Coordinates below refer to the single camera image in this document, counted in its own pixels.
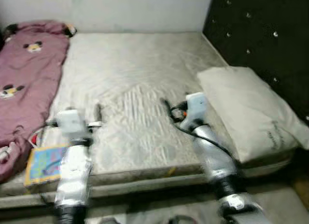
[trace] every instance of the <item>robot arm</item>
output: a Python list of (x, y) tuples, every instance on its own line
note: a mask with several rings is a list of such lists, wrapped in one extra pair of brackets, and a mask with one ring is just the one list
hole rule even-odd
[(201, 162), (207, 182), (212, 186), (219, 201), (219, 213), (232, 224), (270, 224), (262, 208), (246, 192), (241, 173), (233, 156), (218, 144), (216, 134), (205, 124), (207, 100), (203, 93), (186, 96), (186, 103), (176, 108), (186, 116), (176, 118), (165, 100), (173, 124), (181, 131), (193, 136), (193, 148)]

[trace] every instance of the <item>pillow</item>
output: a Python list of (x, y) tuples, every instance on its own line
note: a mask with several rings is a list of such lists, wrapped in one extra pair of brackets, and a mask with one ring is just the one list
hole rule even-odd
[(299, 144), (309, 148), (309, 128), (250, 68), (210, 68), (198, 78), (240, 162), (286, 152)]

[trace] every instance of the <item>floor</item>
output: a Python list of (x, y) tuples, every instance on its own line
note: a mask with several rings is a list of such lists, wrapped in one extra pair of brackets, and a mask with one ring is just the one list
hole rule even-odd
[[(274, 224), (307, 224), (309, 213), (294, 190), (281, 182), (250, 186), (248, 191), (265, 209)], [(170, 217), (189, 215), (198, 224), (219, 224), (217, 202), (205, 186), (188, 186), (152, 193), (137, 193), (91, 201), (87, 223), (98, 224), (113, 216), (121, 224), (167, 224)], [(53, 223), (51, 209), (0, 211), (4, 224)]]

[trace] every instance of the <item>bed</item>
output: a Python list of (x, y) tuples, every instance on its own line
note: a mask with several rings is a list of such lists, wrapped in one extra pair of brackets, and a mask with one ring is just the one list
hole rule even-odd
[[(50, 117), (67, 107), (94, 121), (101, 106), (104, 126), (91, 147), (94, 168), (92, 196), (110, 196), (143, 190), (205, 182), (190, 137), (170, 124), (159, 99), (173, 104), (185, 93), (201, 91), (196, 74), (227, 64), (200, 33), (84, 34), (70, 41), (58, 93)], [(229, 137), (215, 110), (209, 123), (227, 144)], [(57, 129), (47, 129), (44, 146), (65, 144)], [(248, 176), (274, 172), (286, 166), (293, 151), (248, 162)], [(24, 172), (0, 185), (0, 208), (40, 205), (37, 193), (53, 200), (57, 182), (42, 184), (28, 194)]]

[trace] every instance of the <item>blanket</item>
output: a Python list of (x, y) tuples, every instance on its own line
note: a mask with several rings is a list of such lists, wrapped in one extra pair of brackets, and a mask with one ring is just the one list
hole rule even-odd
[(44, 126), (69, 46), (56, 21), (10, 25), (0, 52), (0, 182), (24, 169), (28, 138)]

